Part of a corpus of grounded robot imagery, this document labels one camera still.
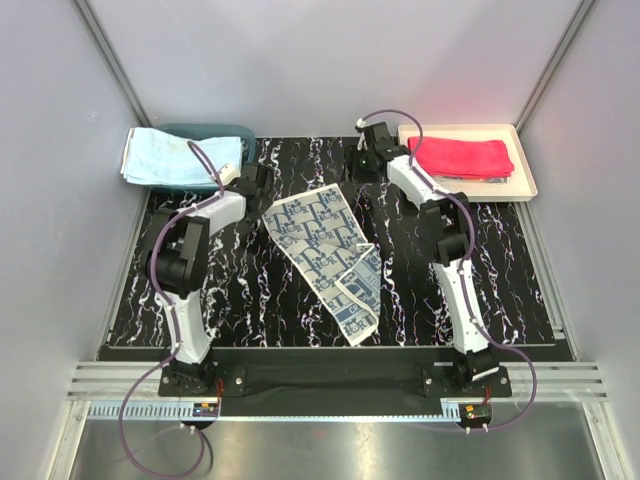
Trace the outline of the blue beige patterned towel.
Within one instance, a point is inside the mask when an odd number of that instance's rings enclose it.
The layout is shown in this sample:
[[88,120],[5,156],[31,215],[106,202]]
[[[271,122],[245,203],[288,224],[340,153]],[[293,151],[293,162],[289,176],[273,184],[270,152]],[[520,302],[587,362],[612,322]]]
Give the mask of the blue beige patterned towel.
[[351,346],[378,327],[382,260],[337,184],[275,201],[270,238],[320,299]]

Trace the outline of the red towel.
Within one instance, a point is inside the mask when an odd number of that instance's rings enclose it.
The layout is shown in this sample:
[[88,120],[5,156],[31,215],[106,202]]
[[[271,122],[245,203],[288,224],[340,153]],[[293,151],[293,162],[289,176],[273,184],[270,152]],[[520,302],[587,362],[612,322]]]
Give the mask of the red towel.
[[515,167],[506,145],[500,140],[463,141],[420,137],[408,139],[408,147],[418,147],[416,160],[431,176],[439,174],[501,177],[511,175]]

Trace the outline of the colourful bear print towel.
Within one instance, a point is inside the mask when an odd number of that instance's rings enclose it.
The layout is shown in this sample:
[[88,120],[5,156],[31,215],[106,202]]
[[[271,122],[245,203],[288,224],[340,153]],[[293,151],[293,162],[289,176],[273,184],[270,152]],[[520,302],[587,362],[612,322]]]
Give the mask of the colourful bear print towel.
[[501,176],[501,177],[484,177],[484,176],[478,176],[478,175],[466,175],[463,176],[462,174],[439,174],[439,175],[435,175],[434,178],[438,181],[438,182],[445,182],[445,181],[458,181],[458,182],[476,182],[476,183],[490,183],[490,184],[504,184],[507,183],[511,176]]

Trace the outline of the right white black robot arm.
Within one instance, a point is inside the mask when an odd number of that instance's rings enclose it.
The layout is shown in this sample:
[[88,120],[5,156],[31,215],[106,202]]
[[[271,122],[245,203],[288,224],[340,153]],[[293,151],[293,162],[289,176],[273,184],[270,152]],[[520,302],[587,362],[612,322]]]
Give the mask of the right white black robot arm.
[[420,226],[427,235],[425,257],[436,273],[453,328],[454,384],[466,396],[486,389],[490,376],[499,370],[485,330],[473,284],[472,252],[475,231],[469,200],[438,184],[414,159],[413,153],[399,145],[387,124],[356,122],[359,142],[345,153],[344,175],[350,181],[395,185],[415,206]]

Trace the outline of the light blue towel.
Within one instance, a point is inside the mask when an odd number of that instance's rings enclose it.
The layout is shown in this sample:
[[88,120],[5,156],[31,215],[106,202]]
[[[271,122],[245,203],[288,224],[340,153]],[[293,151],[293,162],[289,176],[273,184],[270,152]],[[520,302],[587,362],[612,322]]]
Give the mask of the light blue towel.
[[[225,165],[241,168],[243,146],[240,137],[210,137],[194,140],[223,176]],[[153,128],[129,130],[120,173],[131,184],[177,189],[217,190],[208,173],[188,146],[188,139]]]

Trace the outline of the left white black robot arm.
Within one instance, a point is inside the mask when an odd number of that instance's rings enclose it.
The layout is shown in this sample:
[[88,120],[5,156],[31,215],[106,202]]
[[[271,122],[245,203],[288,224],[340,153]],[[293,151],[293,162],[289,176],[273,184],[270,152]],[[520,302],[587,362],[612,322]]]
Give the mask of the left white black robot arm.
[[204,329],[200,295],[209,268],[209,240],[229,225],[251,227],[273,200],[275,174],[259,163],[239,170],[225,165],[222,186],[188,207],[162,208],[145,237],[145,274],[160,298],[171,346],[162,369],[196,396],[215,386],[211,340]]

